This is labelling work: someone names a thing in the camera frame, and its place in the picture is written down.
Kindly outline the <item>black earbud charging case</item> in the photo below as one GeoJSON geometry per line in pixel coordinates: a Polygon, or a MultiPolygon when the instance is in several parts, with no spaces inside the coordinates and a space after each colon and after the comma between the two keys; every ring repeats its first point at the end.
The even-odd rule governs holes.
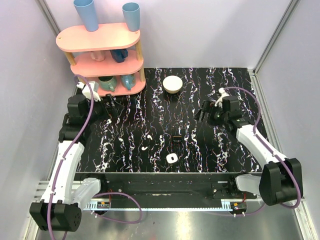
{"type": "Polygon", "coordinates": [[[173,135],[171,137],[171,141],[173,143],[181,143],[183,141],[183,137],[181,135],[173,135]]]}

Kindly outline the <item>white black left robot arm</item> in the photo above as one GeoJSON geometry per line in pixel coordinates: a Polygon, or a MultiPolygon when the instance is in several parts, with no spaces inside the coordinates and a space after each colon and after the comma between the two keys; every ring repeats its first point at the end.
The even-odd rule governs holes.
{"type": "Polygon", "coordinates": [[[75,232],[80,226],[82,211],[91,198],[103,198],[108,193],[107,184],[94,177],[83,179],[76,190],[72,190],[72,186],[92,124],[117,116],[116,102],[110,94],[101,101],[91,101],[82,94],[68,99],[51,178],[40,201],[33,202],[29,208],[40,230],[75,232]]]}

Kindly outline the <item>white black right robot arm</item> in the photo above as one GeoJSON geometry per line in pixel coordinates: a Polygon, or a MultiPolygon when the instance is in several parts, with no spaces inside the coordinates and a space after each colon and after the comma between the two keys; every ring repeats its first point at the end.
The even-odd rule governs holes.
{"type": "Polygon", "coordinates": [[[239,198],[244,192],[258,195],[268,206],[289,201],[300,203],[303,197],[302,165],[296,158],[288,158],[277,151],[243,117],[236,96],[225,96],[221,103],[205,100],[194,116],[196,121],[207,119],[211,126],[224,127],[243,144],[262,167],[260,176],[242,173],[227,185],[228,195],[239,198]]]}

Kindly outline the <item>white square charging case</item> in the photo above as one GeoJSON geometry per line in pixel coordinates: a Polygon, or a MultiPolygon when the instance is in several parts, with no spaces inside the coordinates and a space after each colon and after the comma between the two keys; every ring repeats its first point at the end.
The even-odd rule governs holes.
{"type": "Polygon", "coordinates": [[[169,163],[169,164],[174,164],[178,161],[178,156],[176,153],[170,153],[166,156],[166,161],[169,163]]]}

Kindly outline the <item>green ceramic mug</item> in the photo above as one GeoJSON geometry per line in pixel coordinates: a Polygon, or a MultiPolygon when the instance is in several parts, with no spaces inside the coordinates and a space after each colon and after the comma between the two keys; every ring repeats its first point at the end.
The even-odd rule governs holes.
{"type": "Polygon", "coordinates": [[[115,92],[117,87],[117,79],[114,76],[99,76],[99,86],[105,90],[110,92],[115,92]]]}

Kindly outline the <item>blue butterfly mug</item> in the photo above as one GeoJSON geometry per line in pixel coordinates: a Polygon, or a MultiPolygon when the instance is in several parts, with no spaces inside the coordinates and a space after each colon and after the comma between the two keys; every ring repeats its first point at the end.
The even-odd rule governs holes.
{"type": "Polygon", "coordinates": [[[134,74],[122,75],[121,77],[122,85],[128,90],[131,91],[136,85],[136,79],[134,74]]]}

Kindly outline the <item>cream white bowl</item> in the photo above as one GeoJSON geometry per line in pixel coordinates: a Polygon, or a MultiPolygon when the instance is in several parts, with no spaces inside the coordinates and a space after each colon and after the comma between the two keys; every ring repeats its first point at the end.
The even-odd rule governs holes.
{"type": "Polygon", "coordinates": [[[183,81],[178,76],[170,75],[163,80],[162,84],[167,93],[176,94],[181,90],[183,81]]]}

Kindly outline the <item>dark blue mug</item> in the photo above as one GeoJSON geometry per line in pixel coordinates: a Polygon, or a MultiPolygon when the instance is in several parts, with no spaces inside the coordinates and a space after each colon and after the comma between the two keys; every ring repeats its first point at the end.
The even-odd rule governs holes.
{"type": "Polygon", "coordinates": [[[125,48],[114,49],[110,50],[110,54],[117,63],[123,63],[125,59],[128,57],[128,50],[125,48]]]}

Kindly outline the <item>pink mug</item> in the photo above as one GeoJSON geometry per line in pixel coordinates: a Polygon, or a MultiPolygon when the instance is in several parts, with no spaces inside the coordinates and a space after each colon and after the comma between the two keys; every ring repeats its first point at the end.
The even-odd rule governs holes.
{"type": "Polygon", "coordinates": [[[91,51],[90,57],[92,60],[96,62],[101,62],[105,59],[105,51],[104,50],[91,51]]]}

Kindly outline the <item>pink three-tier shelf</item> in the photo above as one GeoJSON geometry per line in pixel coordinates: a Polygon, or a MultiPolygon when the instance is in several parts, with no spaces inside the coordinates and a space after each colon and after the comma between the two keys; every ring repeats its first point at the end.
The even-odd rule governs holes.
{"type": "Polygon", "coordinates": [[[146,86],[140,36],[140,31],[130,31],[124,22],[100,24],[93,32],[87,31],[83,25],[76,25],[62,30],[56,37],[56,44],[67,57],[73,74],[89,81],[97,81],[101,76],[115,76],[117,87],[113,96],[135,95],[146,86]],[[110,50],[118,49],[128,51],[124,62],[117,63],[111,56],[110,50]],[[92,51],[105,51],[105,59],[93,60],[92,51]],[[130,74],[134,74],[135,86],[129,91],[123,86],[121,76],[130,74]]]}

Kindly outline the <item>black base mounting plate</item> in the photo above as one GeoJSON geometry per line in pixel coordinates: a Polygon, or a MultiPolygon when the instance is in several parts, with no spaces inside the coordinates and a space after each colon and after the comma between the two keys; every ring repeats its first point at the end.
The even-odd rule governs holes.
{"type": "Polygon", "coordinates": [[[86,178],[101,180],[103,190],[122,189],[129,195],[189,195],[212,199],[255,199],[256,193],[244,193],[236,188],[239,173],[128,173],[77,172],[76,181],[86,178]]]}

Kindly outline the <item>light blue right cup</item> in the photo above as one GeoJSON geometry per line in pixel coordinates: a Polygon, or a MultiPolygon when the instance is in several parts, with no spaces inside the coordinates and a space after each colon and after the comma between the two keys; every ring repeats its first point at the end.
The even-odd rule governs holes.
{"type": "Polygon", "coordinates": [[[122,6],[127,28],[131,32],[137,32],[140,29],[140,6],[135,2],[128,2],[122,6]]]}

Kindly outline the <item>light blue cup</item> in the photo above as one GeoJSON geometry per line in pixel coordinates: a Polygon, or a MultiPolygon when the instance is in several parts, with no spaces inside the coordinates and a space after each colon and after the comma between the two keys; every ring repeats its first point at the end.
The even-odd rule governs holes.
{"type": "Polygon", "coordinates": [[[128,2],[122,6],[127,28],[131,32],[137,32],[140,29],[140,6],[135,2],[128,2]]]}
{"type": "Polygon", "coordinates": [[[93,0],[74,0],[73,5],[88,32],[95,32],[99,28],[95,3],[93,0]]]}

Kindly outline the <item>light blue left cup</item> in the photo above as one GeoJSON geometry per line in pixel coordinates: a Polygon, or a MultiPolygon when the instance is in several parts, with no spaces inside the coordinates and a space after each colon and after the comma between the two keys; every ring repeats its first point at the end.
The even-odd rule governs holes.
{"type": "Polygon", "coordinates": [[[73,5],[88,32],[95,32],[99,28],[95,3],[93,0],[74,0],[73,5]]]}

